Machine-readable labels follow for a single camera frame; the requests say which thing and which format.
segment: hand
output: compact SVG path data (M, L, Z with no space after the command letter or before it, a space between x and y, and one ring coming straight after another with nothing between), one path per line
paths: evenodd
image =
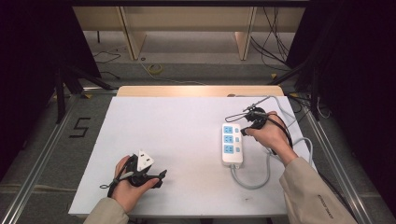
M267 115L269 116L268 118L273 119L286 128L275 111L271 111ZM246 129L246 133L253 136L263 146L275 151L285 166L298 157L289 146L288 138L283 131L270 120L267 120L261 129Z
M115 177L122 169L122 166L125 164L126 161L130 156L126 156L122 158L116 167ZM125 213L129 213L134 209L134 206L137 204L140 196L142 196L146 191L154 187L155 184L159 181L158 178L150 179L144 185L140 187L132 186L128 180L121 180L120 183L114 189L113 195L111 198L116 200L124 209Z

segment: beige sleeve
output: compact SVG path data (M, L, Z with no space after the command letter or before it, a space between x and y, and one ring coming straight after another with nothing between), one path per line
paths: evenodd
M291 224L356 223L305 159L289 163L279 181Z
M125 211L116 200L104 198L93 208L84 224L127 223L129 220Z

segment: person's left hand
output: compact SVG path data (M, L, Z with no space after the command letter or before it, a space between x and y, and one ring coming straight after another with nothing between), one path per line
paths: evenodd
M126 156L119 161L116 167L115 176L117 176L117 174L122 169L122 166L129 158L130 156ZM154 185L157 184L159 180L160 179L158 178L150 179L148 182L138 188L132 186L126 179L121 180L114 189L111 198L116 200L122 206L125 213L129 213L134 209L134 206L137 204L140 196L142 196L146 191L154 187Z

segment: finger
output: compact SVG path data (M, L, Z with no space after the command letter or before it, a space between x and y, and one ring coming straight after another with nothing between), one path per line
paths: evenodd
M129 158L130 158L130 156L125 156L124 158L122 158L122 159L119 161L119 163L118 163L117 166L116 166L116 171L115 171L114 176L117 176L117 175L119 174L120 170L122 169L122 166L125 164L125 162L128 161Z
M142 185L138 188L139 192L141 194L145 193L146 191L148 191L149 189L154 187L154 185L156 185L158 183L158 181L160 181L159 178L153 178L153 179L148 180L148 182L146 182L144 185Z
M257 129L248 128L248 129L245 130L245 133L246 133L247 135L250 135L250 136L254 136L254 134L255 134L256 132L257 132Z
M276 113L276 111L273 110L273 111L268 112L267 115L277 115L277 113Z

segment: wrist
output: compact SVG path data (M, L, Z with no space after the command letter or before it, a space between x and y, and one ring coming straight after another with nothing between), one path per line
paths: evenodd
M288 144L277 145L276 147L273 147L272 150L276 152L276 154L282 160L285 167L291 161L298 158L298 155Z

